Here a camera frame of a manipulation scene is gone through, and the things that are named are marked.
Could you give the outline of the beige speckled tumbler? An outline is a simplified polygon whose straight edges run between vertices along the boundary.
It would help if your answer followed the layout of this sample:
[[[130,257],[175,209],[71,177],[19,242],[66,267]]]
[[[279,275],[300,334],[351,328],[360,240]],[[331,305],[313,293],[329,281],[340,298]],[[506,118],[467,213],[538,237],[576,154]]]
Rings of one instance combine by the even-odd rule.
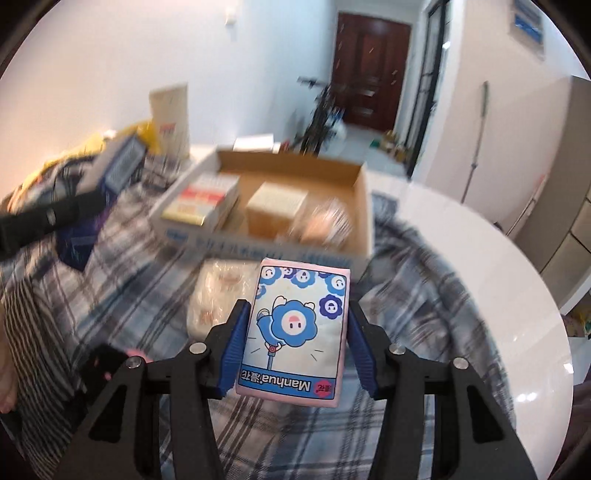
[[[188,85],[184,83],[152,90],[149,92],[149,103],[161,153],[178,160],[188,158]]]

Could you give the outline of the tan cardboard small box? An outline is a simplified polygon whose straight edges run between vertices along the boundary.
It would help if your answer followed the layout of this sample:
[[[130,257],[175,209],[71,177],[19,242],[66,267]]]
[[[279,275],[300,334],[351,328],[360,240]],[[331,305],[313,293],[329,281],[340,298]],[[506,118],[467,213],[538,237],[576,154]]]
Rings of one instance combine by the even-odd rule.
[[[245,204],[249,235],[271,240],[283,235],[307,199],[307,190],[264,182]]]

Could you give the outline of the red gold cigarette pack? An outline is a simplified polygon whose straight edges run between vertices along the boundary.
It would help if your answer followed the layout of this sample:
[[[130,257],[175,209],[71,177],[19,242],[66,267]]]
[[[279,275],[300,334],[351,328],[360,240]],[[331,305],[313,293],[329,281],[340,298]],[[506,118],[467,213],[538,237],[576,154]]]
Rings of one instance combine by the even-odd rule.
[[[239,177],[202,173],[164,208],[164,220],[214,232],[220,228],[239,197]]]

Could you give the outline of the plaid blue shirt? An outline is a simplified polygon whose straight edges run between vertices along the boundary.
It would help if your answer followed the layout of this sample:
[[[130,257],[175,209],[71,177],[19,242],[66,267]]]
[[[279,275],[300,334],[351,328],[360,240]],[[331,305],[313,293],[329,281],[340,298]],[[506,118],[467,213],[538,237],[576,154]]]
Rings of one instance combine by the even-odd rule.
[[[148,212],[178,168],[151,158],[110,212],[83,271],[64,265],[52,238],[1,266],[1,306],[19,391],[11,427],[27,463],[51,478],[85,412],[81,369],[109,345],[154,360],[187,343],[188,300],[200,256],[166,246]],[[390,195],[373,197],[375,255],[352,289],[370,322],[419,356],[469,360],[507,415],[509,381],[468,290]],[[363,479],[378,443],[384,404],[346,363],[337,408],[308,408],[229,394],[211,417],[229,479]]]

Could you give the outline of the pink snack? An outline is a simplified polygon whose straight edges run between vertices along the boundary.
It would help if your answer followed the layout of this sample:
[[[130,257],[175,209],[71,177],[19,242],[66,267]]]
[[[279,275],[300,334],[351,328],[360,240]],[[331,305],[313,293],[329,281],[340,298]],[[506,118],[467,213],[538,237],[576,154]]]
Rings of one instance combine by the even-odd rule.
[[[338,198],[312,198],[295,215],[287,238],[294,242],[341,250],[353,233],[353,222],[346,204]]]

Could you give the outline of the white tissue pack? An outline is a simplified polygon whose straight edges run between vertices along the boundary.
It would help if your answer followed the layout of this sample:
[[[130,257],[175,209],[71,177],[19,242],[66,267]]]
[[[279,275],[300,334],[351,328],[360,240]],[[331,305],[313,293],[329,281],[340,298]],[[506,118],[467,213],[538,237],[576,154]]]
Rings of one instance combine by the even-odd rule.
[[[228,320],[237,300],[252,301],[257,274],[259,262],[205,260],[187,306],[188,336],[204,340],[212,328]]]

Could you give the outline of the yellow snack bag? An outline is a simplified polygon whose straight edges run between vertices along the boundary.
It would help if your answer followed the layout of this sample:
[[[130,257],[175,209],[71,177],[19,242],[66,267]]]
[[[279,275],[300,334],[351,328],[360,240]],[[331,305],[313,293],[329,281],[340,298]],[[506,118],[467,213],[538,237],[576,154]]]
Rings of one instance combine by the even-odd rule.
[[[42,166],[50,167],[70,158],[97,155],[98,153],[102,152],[111,141],[135,134],[136,132],[137,130],[132,129],[125,131],[107,130],[104,132],[94,133],[80,145],[62,150],[56,154],[49,155],[43,160]]]

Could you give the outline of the beige refrigerator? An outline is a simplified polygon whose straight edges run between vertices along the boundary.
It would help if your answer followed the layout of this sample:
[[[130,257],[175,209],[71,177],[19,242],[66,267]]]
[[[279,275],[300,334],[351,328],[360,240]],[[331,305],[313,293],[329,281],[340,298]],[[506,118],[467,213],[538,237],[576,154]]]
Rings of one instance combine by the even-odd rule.
[[[573,77],[562,138],[531,214],[514,240],[561,310],[590,280],[590,82]]]

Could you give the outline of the white stacked boxes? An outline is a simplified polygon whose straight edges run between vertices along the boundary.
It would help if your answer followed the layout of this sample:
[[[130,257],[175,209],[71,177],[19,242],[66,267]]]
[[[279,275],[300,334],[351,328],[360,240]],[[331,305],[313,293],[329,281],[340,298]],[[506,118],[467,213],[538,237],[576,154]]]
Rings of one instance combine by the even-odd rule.
[[[240,152],[272,152],[280,151],[280,142],[274,141],[273,134],[260,134],[236,137],[232,145],[233,151]]]

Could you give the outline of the shallow cardboard box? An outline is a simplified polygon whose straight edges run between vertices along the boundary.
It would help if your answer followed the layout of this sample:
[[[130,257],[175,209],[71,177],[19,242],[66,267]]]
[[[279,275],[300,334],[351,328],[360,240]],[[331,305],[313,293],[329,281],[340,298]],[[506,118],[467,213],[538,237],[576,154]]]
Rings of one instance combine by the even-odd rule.
[[[216,258],[264,258],[349,270],[370,263],[367,169],[294,153],[212,148],[191,158],[152,207],[163,241]]]

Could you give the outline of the cardboard boxes on floor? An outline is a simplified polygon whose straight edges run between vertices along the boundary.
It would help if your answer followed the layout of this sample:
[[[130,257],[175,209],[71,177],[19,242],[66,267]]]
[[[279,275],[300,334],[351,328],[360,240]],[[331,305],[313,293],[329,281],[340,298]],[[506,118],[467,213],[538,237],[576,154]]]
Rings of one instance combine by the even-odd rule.
[[[410,158],[410,149],[394,130],[386,131],[380,138],[374,139],[370,148],[385,152],[398,163],[405,163]]]

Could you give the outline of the dark red entrance door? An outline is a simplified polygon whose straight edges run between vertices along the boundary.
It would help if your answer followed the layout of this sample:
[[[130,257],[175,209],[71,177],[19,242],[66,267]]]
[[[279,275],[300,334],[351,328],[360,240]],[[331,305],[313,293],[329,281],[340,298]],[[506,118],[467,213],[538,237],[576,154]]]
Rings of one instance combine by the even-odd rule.
[[[338,14],[332,93],[346,124],[389,131],[398,115],[412,26]]]

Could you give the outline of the wall electrical panel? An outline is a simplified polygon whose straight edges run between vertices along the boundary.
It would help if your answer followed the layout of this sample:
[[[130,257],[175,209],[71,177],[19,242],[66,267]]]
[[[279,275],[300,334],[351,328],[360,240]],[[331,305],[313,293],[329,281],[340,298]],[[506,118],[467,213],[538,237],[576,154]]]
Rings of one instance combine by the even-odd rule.
[[[532,1],[510,1],[510,33],[537,58],[545,59],[542,11]]]

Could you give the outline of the yellow plastic container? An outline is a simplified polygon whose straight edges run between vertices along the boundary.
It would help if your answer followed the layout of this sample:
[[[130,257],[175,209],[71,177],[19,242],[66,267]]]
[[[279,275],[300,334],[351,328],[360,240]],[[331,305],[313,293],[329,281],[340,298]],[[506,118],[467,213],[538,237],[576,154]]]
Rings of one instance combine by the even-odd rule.
[[[160,155],[161,148],[155,126],[151,120],[140,121],[134,125],[139,139],[146,145],[147,151],[153,155]]]

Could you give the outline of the black bicycle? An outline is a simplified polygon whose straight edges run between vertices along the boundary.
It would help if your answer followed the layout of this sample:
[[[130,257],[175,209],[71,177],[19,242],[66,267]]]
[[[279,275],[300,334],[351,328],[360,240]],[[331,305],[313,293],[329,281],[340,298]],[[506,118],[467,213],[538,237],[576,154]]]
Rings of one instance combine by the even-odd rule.
[[[303,155],[318,156],[321,153],[322,144],[335,135],[335,124],[342,120],[344,110],[335,105],[335,92],[341,91],[342,85],[307,77],[299,77],[297,82],[307,86],[308,89],[321,88],[322,91],[315,98],[315,110],[312,112],[311,122],[308,123],[303,134],[294,137],[294,142],[288,149]]]

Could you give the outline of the blue orange small box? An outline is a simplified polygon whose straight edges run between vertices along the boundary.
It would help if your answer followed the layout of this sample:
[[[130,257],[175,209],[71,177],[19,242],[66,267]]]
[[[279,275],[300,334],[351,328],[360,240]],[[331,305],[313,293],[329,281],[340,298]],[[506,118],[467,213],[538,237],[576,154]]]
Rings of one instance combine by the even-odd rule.
[[[136,134],[112,140],[97,160],[102,168],[102,184],[113,193],[120,193],[143,161],[146,150]]]

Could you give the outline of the black framed glass door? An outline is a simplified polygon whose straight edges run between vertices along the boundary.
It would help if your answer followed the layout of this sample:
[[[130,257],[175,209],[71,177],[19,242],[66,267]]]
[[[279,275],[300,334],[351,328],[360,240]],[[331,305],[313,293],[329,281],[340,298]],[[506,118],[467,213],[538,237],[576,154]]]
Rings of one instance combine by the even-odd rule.
[[[421,50],[415,104],[405,142],[408,179],[413,177],[417,168],[431,117],[437,107],[436,93],[447,55],[444,45],[449,40],[450,14],[450,1],[430,1],[424,15],[425,41]]]

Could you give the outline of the pink blue tissue pack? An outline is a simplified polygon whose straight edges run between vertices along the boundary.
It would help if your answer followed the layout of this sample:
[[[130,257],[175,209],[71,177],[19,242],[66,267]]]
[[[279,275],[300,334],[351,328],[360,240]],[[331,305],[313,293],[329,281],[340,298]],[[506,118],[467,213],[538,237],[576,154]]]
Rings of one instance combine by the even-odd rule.
[[[236,393],[298,406],[337,407],[348,307],[348,269],[264,259]]]

